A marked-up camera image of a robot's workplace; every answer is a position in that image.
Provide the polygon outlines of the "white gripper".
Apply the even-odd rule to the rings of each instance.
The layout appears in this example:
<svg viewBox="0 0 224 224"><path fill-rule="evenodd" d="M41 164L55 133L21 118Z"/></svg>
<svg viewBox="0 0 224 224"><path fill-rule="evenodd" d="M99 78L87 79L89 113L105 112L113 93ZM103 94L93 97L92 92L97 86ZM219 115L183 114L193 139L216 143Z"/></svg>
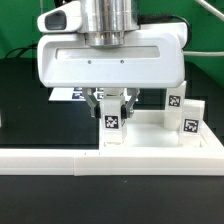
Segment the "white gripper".
<svg viewBox="0 0 224 224"><path fill-rule="evenodd" d="M143 25L118 47L89 47L82 34L45 35L38 44L40 81L47 87L82 87L91 116L100 118L97 87L126 88L121 118L134 114L139 88L173 88L185 79L183 22Z"/></svg>

